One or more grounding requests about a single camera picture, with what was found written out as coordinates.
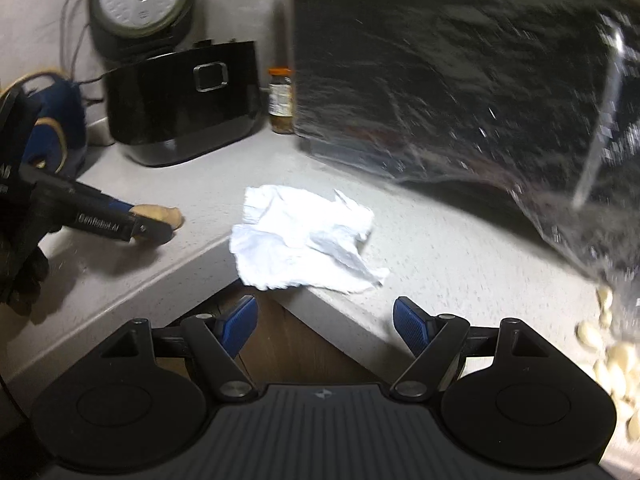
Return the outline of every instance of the white wall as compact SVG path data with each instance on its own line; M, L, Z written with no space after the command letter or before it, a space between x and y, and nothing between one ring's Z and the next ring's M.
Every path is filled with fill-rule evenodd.
M0 85L5 86L27 72L59 66L60 10L65 0L0 0ZM266 70L287 62L284 30L285 0L196 0L193 28L183 45L211 38L216 43L236 38L257 41L258 66L263 83ZM71 58L82 26L87 21L86 0L71 0L72 25L66 51ZM87 34L78 57L76 77L92 78L104 71ZM100 96L101 88L86 94ZM90 120L104 115L92 107Z

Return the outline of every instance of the paper towel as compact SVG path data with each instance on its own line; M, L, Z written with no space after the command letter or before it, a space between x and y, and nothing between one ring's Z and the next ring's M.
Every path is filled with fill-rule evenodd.
M245 285L260 290L310 285L361 292L382 285L388 269L369 269L358 254L373 225L373 211L335 191L333 202L287 186L248 187L243 224L231 231Z

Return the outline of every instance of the jar lid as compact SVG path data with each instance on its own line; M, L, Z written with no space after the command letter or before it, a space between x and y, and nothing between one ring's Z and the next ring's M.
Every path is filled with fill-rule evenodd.
M291 75L292 70L286 67L276 67L269 69L269 75Z

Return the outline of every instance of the plastic bag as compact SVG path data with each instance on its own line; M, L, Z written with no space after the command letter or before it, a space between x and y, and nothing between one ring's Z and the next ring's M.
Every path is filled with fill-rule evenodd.
M640 338L640 12L621 0L294 0L296 132L398 180L506 190Z

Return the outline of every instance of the garlic clove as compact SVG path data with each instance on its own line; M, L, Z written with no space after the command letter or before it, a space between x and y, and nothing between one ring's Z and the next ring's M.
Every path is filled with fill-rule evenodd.
M636 346L631 343L615 343L607 348L607 362L616 362L620 369L628 374L638 362Z
M611 379L609 378L609 370L602 359L598 359L593 365L593 373L596 376L596 382L606 391L607 395L611 395Z
M628 376L626 378L625 399L632 404L636 403L638 396L638 383L633 382Z
M578 341L591 350L600 351L604 348L604 342L600 330L589 321L581 321L575 328Z
M609 310L613 303L613 291L607 285L599 286L596 290L598 304L602 310Z
M634 408L631 404L625 402L624 400L617 399L615 397L611 397L613 400L613 404L616 407L616 415L619 420L628 421L634 414Z
M610 310L603 310L600 313L600 317L598 318L598 322L600 323L600 328L604 330L608 330L611 328L611 321L613 320L613 316Z
M640 415L635 412L626 424L626 436L631 442L640 440Z
M624 372L615 361L611 361L607 364L607 371L609 372L609 381L611 383L611 396L617 399L622 399L626 393L626 379Z

